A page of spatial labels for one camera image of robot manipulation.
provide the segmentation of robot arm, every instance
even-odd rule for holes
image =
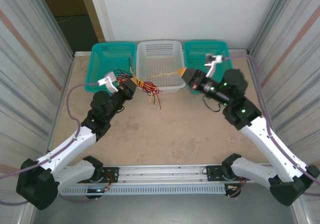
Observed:
[[[180,76],[193,89],[204,93],[225,106],[223,115],[235,128],[246,135],[266,156],[272,167],[264,167],[246,160],[238,154],[229,156],[222,162],[224,174],[232,179],[242,176],[268,188],[282,204],[291,205],[312,184],[312,180],[298,170],[270,139],[266,119],[260,110],[245,97],[247,82],[240,70],[230,69],[224,73],[219,83],[211,78],[215,65],[221,63],[222,56],[206,56],[208,74],[196,69],[182,68]],[[271,131],[283,151],[304,171],[317,178],[320,171],[314,165],[306,165],[297,158],[286,145]]]
[[[112,85],[113,79],[110,76],[114,75],[109,73],[105,81],[100,81],[100,85],[106,84],[112,95],[107,91],[94,94],[91,110],[81,123],[79,132],[76,131],[56,149],[36,161],[28,159],[21,165],[21,169],[24,169],[48,160],[34,169],[20,173],[16,186],[17,193],[38,209],[47,208],[61,191],[79,181],[96,181],[101,178],[103,164],[91,156],[74,166],[67,165],[107,133],[111,127],[111,119],[125,101],[132,99],[134,95],[136,84],[132,80],[127,80],[116,88]]]

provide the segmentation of wooden table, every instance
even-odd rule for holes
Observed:
[[[87,56],[76,58],[68,89],[85,82],[89,59]],[[246,96],[258,105],[246,60],[232,63],[249,83]],[[93,93],[83,88],[71,94],[70,110],[80,121],[90,109],[92,96]],[[153,105],[153,101],[137,89],[133,99],[124,104],[125,110],[113,118],[107,134],[72,164],[87,155],[105,165],[220,163],[232,153],[253,162],[267,162],[255,145],[230,125],[221,112],[213,113],[205,107],[201,95],[191,94],[186,87],[159,96],[162,110],[157,102]],[[214,100],[209,100],[208,104],[218,107]],[[64,104],[52,148],[76,130],[76,123],[69,119],[66,111]]]

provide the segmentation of metal wall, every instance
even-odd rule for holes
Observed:
[[[46,152],[73,58],[43,0],[0,0],[0,30],[3,175]],[[22,200],[15,192],[17,179],[1,180],[1,200]],[[19,222],[23,209],[0,205],[0,222]]]
[[[251,54],[273,127],[303,161],[320,167],[320,0],[277,0]],[[320,193],[318,186],[312,191]],[[306,197],[320,223],[320,197]]]

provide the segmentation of white wall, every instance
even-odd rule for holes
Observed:
[[[219,39],[248,48],[275,0],[93,0],[106,41]]]

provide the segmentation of white basket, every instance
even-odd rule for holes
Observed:
[[[163,92],[177,92],[186,84],[178,73],[168,74],[185,67],[182,45],[178,41],[147,41],[137,47],[136,76],[153,82]]]

